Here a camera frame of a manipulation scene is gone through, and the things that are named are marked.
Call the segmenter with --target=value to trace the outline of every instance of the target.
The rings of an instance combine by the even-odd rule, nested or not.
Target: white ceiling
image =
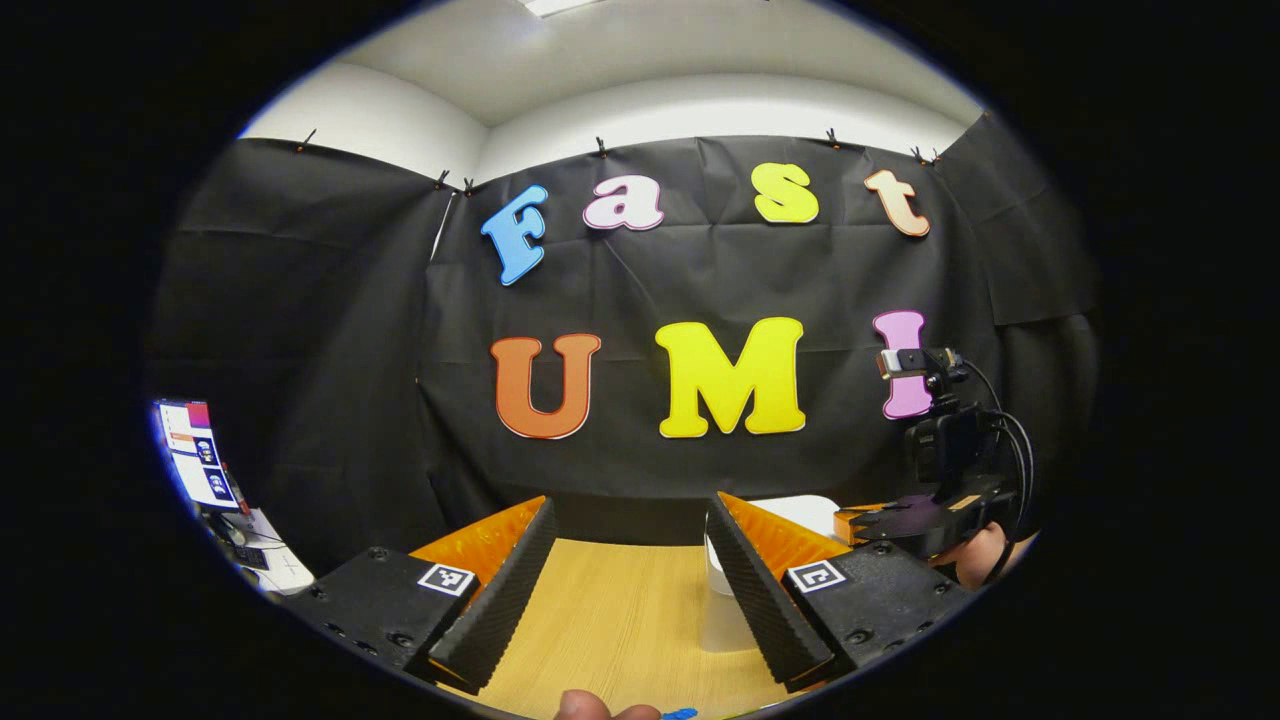
[[[704,73],[842,82],[965,126],[979,111],[936,69],[814,0],[603,0],[548,18],[522,0],[447,0],[335,60],[417,85],[488,127],[584,92]]]

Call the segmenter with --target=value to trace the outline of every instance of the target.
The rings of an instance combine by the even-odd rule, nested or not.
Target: human hand
[[[561,708],[554,720],[660,720],[662,712],[652,705],[632,705],[618,712],[609,714],[604,701],[586,691],[564,691],[561,696]]]
[[[1023,551],[1027,550],[1027,544],[1034,539],[1032,536],[1023,542],[1014,546],[1012,552],[1009,555],[1009,560],[1005,561],[1005,568],[1001,574],[1007,571],[1021,556]],[[936,568],[938,565],[956,564],[956,579],[960,584],[968,589],[978,589],[982,583],[987,580],[987,575],[991,574],[992,568],[1000,561],[1001,553],[1005,551],[1005,530],[1000,527],[1000,523],[988,523],[986,528],[978,530],[969,542],[963,542],[951,550],[938,555],[933,560],[929,560],[929,566]]]

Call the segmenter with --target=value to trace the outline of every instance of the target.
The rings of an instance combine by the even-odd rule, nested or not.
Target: black curtain
[[[415,351],[451,193],[367,158],[242,140],[166,247],[151,392],[209,401],[246,498],[316,577],[447,529]]]
[[[760,163],[809,174],[813,222],[759,215]],[[882,169],[914,187],[925,237],[896,229],[865,187]],[[660,184],[662,224],[589,228],[593,188],[625,174]],[[531,184],[549,196],[536,205],[545,256],[503,286],[480,225]],[[340,151],[239,141],[170,242],[148,343],[154,392],[210,401],[250,502],[317,574],[541,493],[557,496],[566,537],[696,543],[717,489],[840,503],[918,492],[902,448],[913,420],[881,410],[884,343],[872,320],[892,310],[922,313],[922,341],[959,348],[1023,420],[1033,520],[1070,487],[1098,373],[1097,277],[1070,205],[989,117],[937,163],[800,138],[687,138],[529,168],[470,195],[435,186]],[[737,361],[769,316],[804,325],[804,429],[751,434],[749,402],[732,433],[662,437],[669,357],[658,328],[704,323]],[[520,437],[494,409],[489,348],[538,338],[531,397],[550,410],[563,391],[552,345],[568,333],[602,338],[590,415],[563,439]],[[977,380],[959,391],[986,401]]]
[[[927,346],[952,346],[1024,419],[1055,484],[1078,442],[1097,374],[1087,313],[1097,279],[1074,211],[1015,138],[983,118],[938,163],[782,137],[689,138],[611,149],[529,168],[458,196],[428,277],[424,397],[439,446],[436,489],[456,521],[529,496],[563,498],[563,534],[613,542],[701,542],[703,500],[819,493],[841,503],[916,491],[902,452],[911,420],[887,420],[888,386],[872,319],[918,310]],[[794,163],[810,177],[818,217],[767,223],[753,205],[751,170]],[[864,181],[892,170],[929,219],[924,238],[892,227]],[[595,231],[582,209],[600,181],[641,174],[660,187],[664,222],[645,232]],[[541,263],[511,286],[481,224],[529,186],[548,191]],[[668,323],[705,323],[736,361],[768,316],[804,325],[797,388],[806,425],[753,436],[714,424],[701,438],[658,433],[669,365],[654,341]],[[591,410],[575,434],[520,437],[494,411],[490,345],[539,340],[531,396],[559,405],[558,336],[593,333]],[[984,398],[977,379],[965,400]],[[745,418],[751,405],[744,410]],[[703,416],[709,418],[705,407]]]

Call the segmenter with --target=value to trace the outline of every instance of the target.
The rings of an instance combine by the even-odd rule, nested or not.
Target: pink letter
[[[620,190],[626,193],[614,195]],[[634,231],[653,229],[666,217],[658,209],[659,193],[658,182],[645,176],[609,178],[595,186],[595,195],[600,197],[582,210],[582,222],[602,231],[621,225]]]
[[[876,332],[884,337],[888,350],[919,350],[920,328],[924,315],[914,310],[883,313],[872,320]],[[884,402],[884,416],[890,420],[923,415],[929,411],[933,396],[924,389],[924,378],[893,378],[888,382],[888,401]]]

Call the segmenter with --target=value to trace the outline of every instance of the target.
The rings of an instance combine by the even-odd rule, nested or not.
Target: ceiling light
[[[525,8],[529,12],[538,15],[539,18],[545,18],[547,15],[554,15],[556,13],[562,13],[564,10],[571,10],[580,5],[590,5],[591,3],[599,3],[600,0],[522,0]]]

